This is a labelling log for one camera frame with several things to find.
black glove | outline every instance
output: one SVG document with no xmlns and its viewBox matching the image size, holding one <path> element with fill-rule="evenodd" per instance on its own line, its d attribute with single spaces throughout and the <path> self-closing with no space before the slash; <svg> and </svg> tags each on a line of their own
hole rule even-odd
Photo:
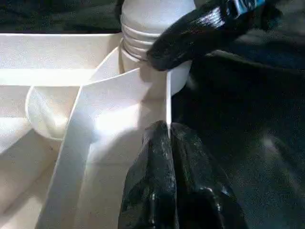
<svg viewBox="0 0 305 229">
<path fill-rule="evenodd" d="M 146 129 L 130 168 L 118 229 L 246 229 L 224 171 L 197 134 L 165 122 Z"/>
</svg>

gloved hand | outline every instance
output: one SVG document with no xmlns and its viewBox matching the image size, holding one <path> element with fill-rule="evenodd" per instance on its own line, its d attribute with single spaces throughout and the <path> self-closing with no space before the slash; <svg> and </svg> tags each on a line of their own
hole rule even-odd
<svg viewBox="0 0 305 229">
<path fill-rule="evenodd" d="M 211 0 L 169 27 L 147 52 L 157 70 L 167 70 L 220 49 L 251 28 L 267 30 L 281 12 L 265 0 Z"/>
<path fill-rule="evenodd" d="M 129 169 L 118 229 L 247 229 L 224 171 L 197 134 L 159 121 Z"/>
</svg>

black cloth background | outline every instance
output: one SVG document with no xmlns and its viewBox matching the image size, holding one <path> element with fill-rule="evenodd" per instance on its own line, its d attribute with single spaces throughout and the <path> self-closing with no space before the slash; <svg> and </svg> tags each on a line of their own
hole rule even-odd
<svg viewBox="0 0 305 229">
<path fill-rule="evenodd" d="M 220 57 L 197 59 L 172 98 L 229 177 L 251 229 L 305 228 L 305 79 Z"/>
</svg>

white plastic divider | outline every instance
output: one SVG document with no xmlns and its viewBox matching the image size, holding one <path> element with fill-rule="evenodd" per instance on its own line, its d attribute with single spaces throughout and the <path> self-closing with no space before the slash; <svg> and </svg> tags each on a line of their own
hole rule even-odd
<svg viewBox="0 0 305 229">
<path fill-rule="evenodd" d="M 124 61 L 121 51 L 115 49 L 80 89 L 37 229 L 115 228 L 144 129 L 170 116 L 166 73 Z M 108 69 L 109 60 L 117 67 Z M 128 72 L 116 75 L 120 66 Z"/>
<path fill-rule="evenodd" d="M 0 214 L 55 161 L 57 152 L 29 130 L 0 155 Z"/>
<path fill-rule="evenodd" d="M 0 85 L 80 86 L 121 37 L 121 33 L 0 34 Z"/>
</svg>

white partition wall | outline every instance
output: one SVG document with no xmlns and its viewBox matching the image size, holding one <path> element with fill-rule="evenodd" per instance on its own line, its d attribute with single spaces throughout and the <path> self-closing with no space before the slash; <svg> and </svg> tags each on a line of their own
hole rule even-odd
<svg viewBox="0 0 305 229">
<path fill-rule="evenodd" d="M 0 228 L 117 227 L 142 134 L 170 125 L 183 74 L 153 70 L 120 39 L 0 35 Z"/>
</svg>

